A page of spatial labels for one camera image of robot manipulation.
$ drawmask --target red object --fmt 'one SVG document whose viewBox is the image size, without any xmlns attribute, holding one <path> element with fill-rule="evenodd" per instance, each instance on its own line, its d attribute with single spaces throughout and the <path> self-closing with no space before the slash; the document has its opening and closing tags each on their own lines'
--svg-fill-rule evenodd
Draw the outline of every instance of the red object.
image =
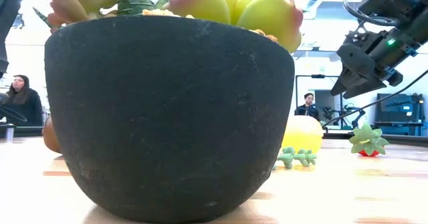
<svg viewBox="0 0 428 224">
<path fill-rule="evenodd" d="M 374 156 L 378 155 L 379 152 L 373 151 L 373 153 L 371 155 L 368 155 L 365 150 L 362 150 L 362 151 L 359 152 L 359 154 L 361 154 L 362 156 L 374 157 Z"/>
</svg>

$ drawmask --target toy succulent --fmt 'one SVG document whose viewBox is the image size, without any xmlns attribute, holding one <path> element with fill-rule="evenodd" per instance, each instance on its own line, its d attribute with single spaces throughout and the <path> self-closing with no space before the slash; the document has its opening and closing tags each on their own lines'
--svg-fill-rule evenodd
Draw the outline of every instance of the toy succulent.
<svg viewBox="0 0 428 224">
<path fill-rule="evenodd" d="M 385 146 L 388 140 L 381 137 L 382 130 L 373 130 L 370 124 L 365 123 L 361 128 L 354 129 L 354 136 L 349 142 L 353 144 L 351 153 L 359 153 L 363 156 L 376 156 L 385 154 Z"/>
<path fill-rule="evenodd" d="M 300 149 L 297 154 L 294 154 L 293 147 L 287 147 L 282 149 L 282 154 L 277 157 L 277 160 L 280 160 L 284 163 L 286 169 L 293 168 L 293 160 L 298 160 L 302 163 L 302 166 L 308 167 L 310 164 L 316 164 L 316 155 L 312 154 L 312 150 Z"/>
<path fill-rule="evenodd" d="M 117 10 L 103 13 L 102 9 Z M 252 30 L 278 42 L 290 53 L 297 50 L 303 13 L 294 0 L 52 0 L 53 13 L 37 15 L 51 32 L 79 21 L 119 15 L 192 16 Z"/>
</svg>

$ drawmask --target green light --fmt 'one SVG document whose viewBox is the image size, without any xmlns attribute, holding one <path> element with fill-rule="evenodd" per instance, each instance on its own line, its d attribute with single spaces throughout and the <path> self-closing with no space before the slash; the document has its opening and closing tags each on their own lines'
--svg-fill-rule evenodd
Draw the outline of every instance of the green light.
<svg viewBox="0 0 428 224">
<path fill-rule="evenodd" d="M 395 43 L 395 39 L 388 40 L 388 45 L 393 45 Z"/>
</svg>

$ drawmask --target black pot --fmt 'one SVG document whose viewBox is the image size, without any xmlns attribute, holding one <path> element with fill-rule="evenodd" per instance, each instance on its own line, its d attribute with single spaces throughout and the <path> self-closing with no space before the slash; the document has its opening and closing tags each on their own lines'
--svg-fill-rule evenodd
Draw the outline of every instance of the black pot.
<svg viewBox="0 0 428 224">
<path fill-rule="evenodd" d="M 69 25 L 45 45 L 61 152 L 100 207 L 152 223 L 232 211 L 271 173 L 292 101 L 289 53 L 177 17 Z"/>
</svg>

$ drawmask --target blue machine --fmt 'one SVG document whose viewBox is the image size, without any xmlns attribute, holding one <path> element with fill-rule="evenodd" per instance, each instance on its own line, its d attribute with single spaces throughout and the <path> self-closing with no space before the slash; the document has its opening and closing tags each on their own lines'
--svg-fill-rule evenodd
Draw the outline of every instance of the blue machine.
<svg viewBox="0 0 428 224">
<path fill-rule="evenodd" d="M 388 94 L 377 94 L 377 100 Z M 398 94 L 377 104 L 374 125 L 384 134 L 421 136 L 425 115 L 421 94 Z"/>
</svg>

